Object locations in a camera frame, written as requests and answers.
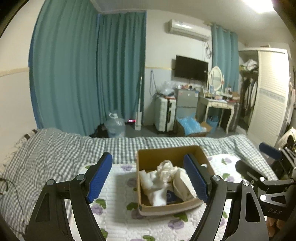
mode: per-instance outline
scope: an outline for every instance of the white wardrobe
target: white wardrobe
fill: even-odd
[[[290,104],[290,66],[287,50],[274,48],[246,48],[239,51],[244,62],[258,62],[257,94],[248,128],[238,126],[237,132],[258,146],[265,142],[274,146],[287,126],[287,109]]]

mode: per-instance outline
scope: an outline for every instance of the mirror frame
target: mirror frame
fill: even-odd
[[[221,88],[221,86],[222,86],[222,81],[223,81],[223,75],[222,75],[221,69],[220,69],[218,66],[215,66],[215,67],[213,67],[213,68],[211,69],[211,71],[210,71],[210,73],[209,73],[209,76],[208,76],[208,78],[207,78],[207,88],[209,89],[209,88],[210,88],[210,85],[212,84],[212,75],[213,75],[213,73],[214,73],[215,70],[218,71],[219,74],[220,74],[220,76],[221,76],[221,80],[220,80],[220,85],[219,85],[219,87],[214,89],[215,91],[218,91],[218,90]]]

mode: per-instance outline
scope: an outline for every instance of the gray floor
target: gray floor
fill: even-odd
[[[213,134],[208,134],[207,137],[221,138],[231,135],[236,135],[235,132],[228,134],[222,128],[217,128]],[[134,125],[126,125],[126,137],[175,137],[173,132],[159,132],[155,126],[142,126],[140,131],[135,131]]]

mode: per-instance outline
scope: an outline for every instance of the large plastic water bottle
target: large plastic water bottle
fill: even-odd
[[[109,113],[109,117],[105,122],[109,137],[124,137],[126,130],[124,119],[118,118],[116,113]]]

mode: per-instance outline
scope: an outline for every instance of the white wall-mounted air conditioner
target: white wall-mounted air conditioner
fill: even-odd
[[[173,19],[171,19],[169,22],[169,32],[205,42],[208,41],[211,36],[211,30],[209,29]]]

